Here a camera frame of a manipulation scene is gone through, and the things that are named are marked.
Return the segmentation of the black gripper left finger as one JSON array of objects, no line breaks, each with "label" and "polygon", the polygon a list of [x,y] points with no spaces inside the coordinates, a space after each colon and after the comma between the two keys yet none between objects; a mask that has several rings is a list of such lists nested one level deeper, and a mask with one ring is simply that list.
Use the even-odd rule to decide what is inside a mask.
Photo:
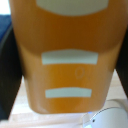
[{"label": "black gripper left finger", "polygon": [[0,121],[9,119],[21,78],[16,40],[13,27],[9,26],[0,42]]}]

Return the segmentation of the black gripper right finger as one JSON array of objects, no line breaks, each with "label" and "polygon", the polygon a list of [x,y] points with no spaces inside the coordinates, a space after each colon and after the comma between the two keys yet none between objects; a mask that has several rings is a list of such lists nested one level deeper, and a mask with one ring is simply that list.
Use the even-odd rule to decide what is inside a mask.
[{"label": "black gripper right finger", "polygon": [[116,71],[124,89],[128,89],[128,33],[125,35],[116,65]]}]

